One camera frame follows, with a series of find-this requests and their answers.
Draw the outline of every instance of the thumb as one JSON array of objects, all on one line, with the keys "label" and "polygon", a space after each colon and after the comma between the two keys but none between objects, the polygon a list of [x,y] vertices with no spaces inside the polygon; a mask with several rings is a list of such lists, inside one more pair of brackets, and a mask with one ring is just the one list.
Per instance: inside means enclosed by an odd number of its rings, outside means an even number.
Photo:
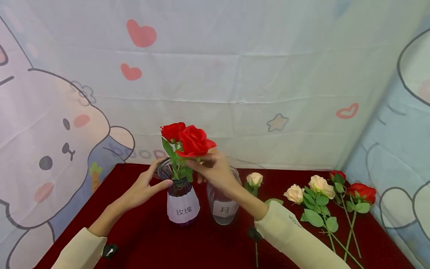
[{"label": "thumb", "polygon": [[151,196],[156,194],[159,191],[162,191],[162,190],[172,186],[172,185],[173,185],[173,181],[170,179],[167,179],[167,180],[163,180],[162,182],[160,182],[154,186],[151,186],[150,187]]},{"label": "thumb", "polygon": [[201,165],[200,163],[198,163],[196,161],[193,161],[193,160],[188,160],[186,162],[186,165],[189,168],[193,169],[194,171],[196,171],[196,172],[198,172],[198,173],[200,173],[202,175],[204,175],[204,173],[205,173],[205,171],[207,169],[207,167],[205,167],[205,166]]}]

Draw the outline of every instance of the red rose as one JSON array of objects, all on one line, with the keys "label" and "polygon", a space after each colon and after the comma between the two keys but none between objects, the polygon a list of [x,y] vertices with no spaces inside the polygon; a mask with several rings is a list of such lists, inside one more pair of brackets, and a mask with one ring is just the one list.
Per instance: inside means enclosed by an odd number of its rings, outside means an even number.
[{"label": "red rose", "polygon": [[208,154],[208,150],[216,147],[215,142],[207,139],[205,131],[190,125],[179,133],[179,141],[182,143],[182,150],[177,154],[184,158],[198,157]]},{"label": "red rose", "polygon": [[185,123],[178,122],[171,125],[166,125],[161,128],[161,135],[169,142],[175,140],[175,142],[179,142],[179,132],[185,129]]},{"label": "red rose", "polygon": [[371,188],[361,183],[354,183],[351,185],[351,187],[349,187],[347,194],[352,195],[352,197],[355,197],[355,191],[358,192],[360,197],[365,196],[364,200],[366,200],[370,204],[375,203],[376,190],[374,188]]},{"label": "red rose", "polygon": [[332,176],[336,176],[336,174],[339,174],[339,175],[341,175],[344,178],[344,180],[347,178],[347,176],[345,175],[345,173],[343,173],[342,171],[336,171],[335,170],[335,171],[331,171],[330,174]]}]

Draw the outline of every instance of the left hand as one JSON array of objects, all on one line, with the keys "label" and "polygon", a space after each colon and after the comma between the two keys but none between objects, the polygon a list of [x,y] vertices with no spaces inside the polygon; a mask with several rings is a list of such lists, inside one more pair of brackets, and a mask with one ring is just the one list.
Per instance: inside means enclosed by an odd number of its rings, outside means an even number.
[{"label": "left hand", "polygon": [[155,160],[149,169],[139,175],[136,182],[119,198],[125,210],[138,207],[148,201],[154,194],[170,187],[173,184],[172,180],[163,180],[162,182],[151,186],[149,182],[154,177],[157,166],[164,161],[165,158]]}]

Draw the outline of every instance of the hand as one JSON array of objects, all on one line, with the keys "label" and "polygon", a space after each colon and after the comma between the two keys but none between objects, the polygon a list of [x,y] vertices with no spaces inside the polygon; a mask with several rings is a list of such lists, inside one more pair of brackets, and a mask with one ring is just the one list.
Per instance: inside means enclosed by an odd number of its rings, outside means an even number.
[{"label": "hand", "polygon": [[157,185],[151,186],[149,182],[154,177],[157,166],[166,158],[154,161],[149,169],[139,175],[136,182],[118,199],[126,210],[138,207],[148,201],[154,194],[170,187],[173,184],[171,180],[163,180]]},{"label": "hand", "polygon": [[229,196],[233,191],[241,187],[234,177],[226,157],[221,153],[208,154],[200,157],[202,164],[194,160],[188,160],[187,166],[197,171],[197,182],[209,181],[215,188]]}]

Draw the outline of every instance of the rose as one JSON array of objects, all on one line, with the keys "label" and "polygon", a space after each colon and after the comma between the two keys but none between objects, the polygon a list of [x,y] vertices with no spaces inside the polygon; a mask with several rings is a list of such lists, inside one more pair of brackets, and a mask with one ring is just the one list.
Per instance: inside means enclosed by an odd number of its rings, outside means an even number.
[{"label": "rose", "polygon": [[246,176],[246,181],[251,187],[260,187],[261,182],[263,181],[263,175],[257,172],[253,172],[250,175]]},{"label": "rose", "polygon": [[344,180],[347,178],[347,176],[345,175],[345,173],[344,173],[344,172],[342,172],[342,171],[334,170],[334,171],[331,171],[331,172],[330,172],[330,175],[331,175],[332,177],[336,176],[336,174],[341,175],[341,176],[342,176],[342,178],[343,178]]},{"label": "rose", "polygon": [[352,195],[354,198],[358,198],[355,196],[355,192],[358,192],[361,198],[363,198],[366,202],[370,204],[374,204],[376,200],[376,190],[369,186],[366,186],[361,183],[354,183],[351,187],[348,188],[347,194]]},{"label": "rose", "polygon": [[182,150],[177,150],[176,153],[184,158],[204,156],[208,154],[208,150],[216,147],[215,142],[207,139],[205,131],[194,125],[179,132],[179,141],[182,143]]},{"label": "rose", "polygon": [[310,189],[314,192],[321,192],[323,195],[327,196],[329,199],[333,199],[336,196],[333,186],[327,183],[324,178],[314,175],[310,178],[309,182]]},{"label": "rose", "polygon": [[161,128],[161,135],[170,143],[179,142],[179,132],[185,129],[185,123],[178,122],[171,125],[166,125]]},{"label": "rose", "polygon": [[301,189],[300,186],[294,184],[293,186],[289,187],[286,192],[284,192],[284,196],[296,204],[301,204],[303,202],[303,189]]}]

